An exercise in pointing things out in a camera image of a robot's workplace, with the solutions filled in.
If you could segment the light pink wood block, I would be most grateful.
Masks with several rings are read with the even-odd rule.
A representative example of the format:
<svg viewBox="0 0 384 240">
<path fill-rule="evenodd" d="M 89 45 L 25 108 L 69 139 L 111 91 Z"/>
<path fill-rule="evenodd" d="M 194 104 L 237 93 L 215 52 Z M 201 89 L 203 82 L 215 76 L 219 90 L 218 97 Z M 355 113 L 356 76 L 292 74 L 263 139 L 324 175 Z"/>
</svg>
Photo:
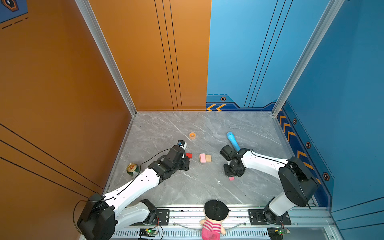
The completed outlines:
<svg viewBox="0 0 384 240">
<path fill-rule="evenodd" d="M 202 164 L 206 163 L 206 155 L 205 154 L 200 154 L 199 159 L 200 159 L 200 163 L 202 163 Z"/>
</svg>

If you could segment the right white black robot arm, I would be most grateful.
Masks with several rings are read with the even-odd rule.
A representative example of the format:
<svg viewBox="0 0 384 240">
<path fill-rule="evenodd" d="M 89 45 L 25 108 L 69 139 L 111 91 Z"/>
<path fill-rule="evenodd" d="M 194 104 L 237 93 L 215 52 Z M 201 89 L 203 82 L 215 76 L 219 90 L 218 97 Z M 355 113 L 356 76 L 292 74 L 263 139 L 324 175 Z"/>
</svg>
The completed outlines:
<svg viewBox="0 0 384 240">
<path fill-rule="evenodd" d="M 224 171 L 229 178 L 240 177 L 247 169 L 254 169 L 280 180 L 283 192 L 263 209 L 264 221 L 269 225 L 281 223 L 283 215 L 294 207 L 308 207 L 309 200 L 320 187 L 317 178 L 297 157 L 278 159 L 250 149 L 235 150 L 229 145 L 224 146 L 220 154 L 227 161 Z"/>
</svg>

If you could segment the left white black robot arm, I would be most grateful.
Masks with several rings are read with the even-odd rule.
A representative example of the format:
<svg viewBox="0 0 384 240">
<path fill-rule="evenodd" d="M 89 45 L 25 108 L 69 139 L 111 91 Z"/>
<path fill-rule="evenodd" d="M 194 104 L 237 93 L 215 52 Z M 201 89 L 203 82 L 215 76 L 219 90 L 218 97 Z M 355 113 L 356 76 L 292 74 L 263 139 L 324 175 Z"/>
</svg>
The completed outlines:
<svg viewBox="0 0 384 240">
<path fill-rule="evenodd" d="M 75 228 L 87 240 L 109 240 L 115 231 L 133 224 L 157 223 L 155 205 L 141 200 L 131 205 L 142 194 L 169 179 L 178 170 L 187 171 L 190 159 L 186 142 L 178 141 L 168 149 L 168 154 L 159 157 L 132 181 L 104 195 L 98 193 L 85 201 L 85 206 Z"/>
</svg>

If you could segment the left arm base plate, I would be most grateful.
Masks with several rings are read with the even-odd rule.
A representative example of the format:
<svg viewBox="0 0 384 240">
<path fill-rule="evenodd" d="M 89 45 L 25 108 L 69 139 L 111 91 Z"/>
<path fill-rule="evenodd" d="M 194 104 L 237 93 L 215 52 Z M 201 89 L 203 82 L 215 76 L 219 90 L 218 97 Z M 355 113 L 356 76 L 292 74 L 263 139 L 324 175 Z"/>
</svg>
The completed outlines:
<svg viewBox="0 0 384 240">
<path fill-rule="evenodd" d="M 157 209 L 150 213 L 150 225 L 160 224 L 161 226 L 167 226 L 170 220 L 169 209 Z"/>
</svg>

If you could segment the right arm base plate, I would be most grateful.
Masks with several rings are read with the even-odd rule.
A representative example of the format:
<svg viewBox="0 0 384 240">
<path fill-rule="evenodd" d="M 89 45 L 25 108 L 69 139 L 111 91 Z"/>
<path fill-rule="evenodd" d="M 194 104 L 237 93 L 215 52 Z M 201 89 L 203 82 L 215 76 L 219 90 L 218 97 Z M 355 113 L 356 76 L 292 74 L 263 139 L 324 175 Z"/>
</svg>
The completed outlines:
<svg viewBox="0 0 384 240">
<path fill-rule="evenodd" d="M 285 212 L 282 216 L 276 216 L 270 210 L 265 211 L 262 209 L 249 209 L 248 214 L 249 214 L 249 220 L 252 226 L 258 226 L 258 225 L 277 226 L 281 224 L 285 226 L 290 226 L 292 224 L 291 218 L 288 212 Z"/>
</svg>

